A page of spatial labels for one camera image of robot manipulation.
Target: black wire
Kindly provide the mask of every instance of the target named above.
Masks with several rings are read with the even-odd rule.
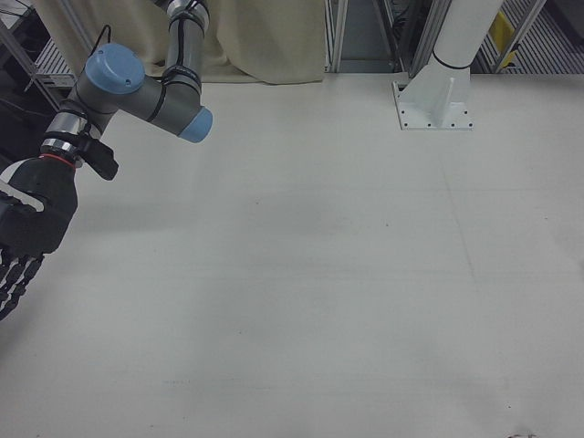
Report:
[[[20,110],[20,111],[24,112],[25,114],[32,114],[33,116],[41,116],[41,117],[47,117],[47,118],[53,117],[53,114],[45,114],[43,112],[36,112],[36,111],[31,111],[30,109],[22,108],[21,106],[16,105],[14,102],[11,102],[10,100],[0,98],[0,103],[4,104],[7,107]]]
[[[71,114],[75,114],[76,116],[85,119],[85,126],[83,127],[83,130],[81,130],[81,134],[89,135],[89,132],[91,131],[92,123],[91,123],[91,119],[89,118],[88,113],[85,111],[85,108],[83,108],[83,105],[81,105],[79,102],[77,102],[76,100],[73,100],[73,99],[63,99],[63,100],[61,100],[61,103],[72,104],[72,105],[75,105],[79,109],[79,111],[66,109],[66,112],[70,112]]]
[[[5,11],[4,9],[0,9],[0,14],[6,14],[7,16],[19,16],[20,18],[25,17],[21,14],[17,14],[16,12]]]
[[[93,53],[96,51],[96,49],[98,48],[99,45],[99,41],[101,41],[101,39],[103,38],[103,34],[106,33],[106,30],[108,31],[108,43],[111,42],[111,26],[110,25],[105,25],[102,29],[101,32],[99,33],[98,39],[96,40],[95,44],[93,45],[93,48],[91,49],[91,53],[89,54],[90,56],[93,55]]]

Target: beige curtain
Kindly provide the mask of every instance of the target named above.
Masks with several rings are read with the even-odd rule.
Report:
[[[36,10],[71,69],[89,54],[62,1],[35,0]],[[151,75],[160,75],[168,19],[149,0],[68,0],[94,41],[109,24],[113,40],[134,50]],[[203,48],[203,81],[271,84],[322,80],[325,20],[322,0],[209,0],[211,24]]]

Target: white mounting bracket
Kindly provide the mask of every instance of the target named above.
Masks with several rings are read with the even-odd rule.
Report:
[[[434,59],[403,90],[392,83],[402,130],[471,130],[466,99],[470,69],[449,69]]]

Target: robotic arm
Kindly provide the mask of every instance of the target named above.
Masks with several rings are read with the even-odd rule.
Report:
[[[77,210],[75,172],[86,162],[112,180],[113,150],[99,139],[124,110],[188,141],[204,139],[213,123],[201,106],[204,0],[152,0],[169,17],[171,43],[160,78],[119,44],[98,47],[45,133],[41,155],[0,175],[0,320],[18,304],[45,254],[60,245]]]

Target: white pillar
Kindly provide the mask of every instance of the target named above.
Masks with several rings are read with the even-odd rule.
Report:
[[[504,0],[453,0],[428,65],[399,91],[403,130],[470,130],[470,64]]]

